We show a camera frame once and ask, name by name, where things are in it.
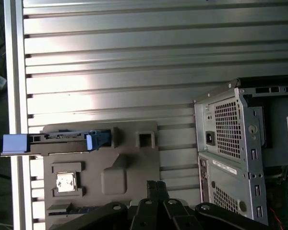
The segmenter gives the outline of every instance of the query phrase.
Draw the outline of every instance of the metal slotted panel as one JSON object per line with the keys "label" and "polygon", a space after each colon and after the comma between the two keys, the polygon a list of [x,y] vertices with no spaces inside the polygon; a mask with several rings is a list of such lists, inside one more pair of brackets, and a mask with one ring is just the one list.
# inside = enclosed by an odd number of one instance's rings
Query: metal slotted panel
{"label": "metal slotted panel", "polygon": [[219,187],[213,192],[214,203],[229,211],[238,213],[238,202]]}
{"label": "metal slotted panel", "polygon": [[234,99],[215,104],[216,141],[218,152],[240,159],[241,125],[240,109]]}
{"label": "metal slotted panel", "polygon": [[[288,0],[5,0],[12,133],[156,120],[161,179],[200,202],[192,100],[288,74]],[[43,230],[43,160],[12,158],[14,229]]]}

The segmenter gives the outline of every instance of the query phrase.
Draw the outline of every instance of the ventilation grille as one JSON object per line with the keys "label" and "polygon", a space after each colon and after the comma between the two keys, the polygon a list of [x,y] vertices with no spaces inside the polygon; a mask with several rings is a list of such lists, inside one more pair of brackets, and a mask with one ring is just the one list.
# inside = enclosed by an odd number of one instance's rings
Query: ventilation grille
{"label": "ventilation grille", "polygon": [[216,106],[215,113],[218,152],[240,159],[241,126],[238,124],[240,110],[237,109],[236,102]]}
{"label": "ventilation grille", "polygon": [[227,193],[223,192],[216,186],[216,190],[213,192],[215,205],[225,208],[229,211],[238,213],[238,202],[230,197]]}

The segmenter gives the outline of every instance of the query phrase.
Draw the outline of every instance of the computer case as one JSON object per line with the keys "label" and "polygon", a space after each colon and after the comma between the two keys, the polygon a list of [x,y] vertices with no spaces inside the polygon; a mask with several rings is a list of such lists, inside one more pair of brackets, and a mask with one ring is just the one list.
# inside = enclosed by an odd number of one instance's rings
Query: computer case
{"label": "computer case", "polygon": [[288,165],[288,76],[235,79],[194,108],[202,201],[268,224],[264,170]]}

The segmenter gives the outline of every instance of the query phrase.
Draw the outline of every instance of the rectangular cutout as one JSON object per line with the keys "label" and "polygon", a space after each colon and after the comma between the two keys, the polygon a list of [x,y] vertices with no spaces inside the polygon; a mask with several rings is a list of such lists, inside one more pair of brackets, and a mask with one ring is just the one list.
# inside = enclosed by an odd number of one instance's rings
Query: rectangular cutout
{"label": "rectangular cutout", "polygon": [[279,92],[279,87],[271,87],[271,92]]}
{"label": "rectangular cutout", "polygon": [[270,92],[268,87],[264,87],[264,88],[256,88],[255,89],[256,93],[267,93]]}
{"label": "rectangular cutout", "polygon": [[263,217],[263,207],[262,206],[257,207],[257,217],[258,218]]}
{"label": "rectangular cutout", "polygon": [[152,147],[152,135],[151,134],[140,134],[140,148]]}
{"label": "rectangular cutout", "polygon": [[34,142],[40,141],[40,137],[33,137],[33,141],[34,141]]}
{"label": "rectangular cutout", "polygon": [[255,149],[252,149],[251,152],[252,152],[252,160],[257,160],[257,151]]}
{"label": "rectangular cutout", "polygon": [[255,185],[255,196],[261,196],[260,185]]}

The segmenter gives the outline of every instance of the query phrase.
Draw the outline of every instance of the gray computer panel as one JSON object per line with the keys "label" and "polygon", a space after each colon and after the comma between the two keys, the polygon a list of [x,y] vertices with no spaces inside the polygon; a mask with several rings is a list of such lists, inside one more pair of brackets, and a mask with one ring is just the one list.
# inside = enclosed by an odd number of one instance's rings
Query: gray computer panel
{"label": "gray computer panel", "polygon": [[[237,201],[243,195],[246,199],[244,202],[247,212],[242,214],[267,224],[261,155],[262,118],[261,108],[248,107],[240,98],[238,88],[228,87],[224,92],[216,95],[209,94],[205,100],[195,102],[199,156],[210,154],[212,161],[219,159],[218,162],[226,162],[228,167],[235,168],[240,175],[240,177],[233,177],[228,172],[222,172],[220,167],[212,163],[208,164],[207,173],[213,175],[215,177],[213,181],[218,184],[219,189],[222,188],[215,192],[230,194],[230,197]],[[261,187],[260,196],[256,194],[256,186]],[[206,188],[201,189],[203,193],[206,192]],[[208,201],[231,210],[226,203],[223,203],[224,200],[213,199],[210,195]]]}
{"label": "gray computer panel", "polygon": [[203,202],[268,224],[262,174],[250,174],[236,162],[209,152],[198,157]]}

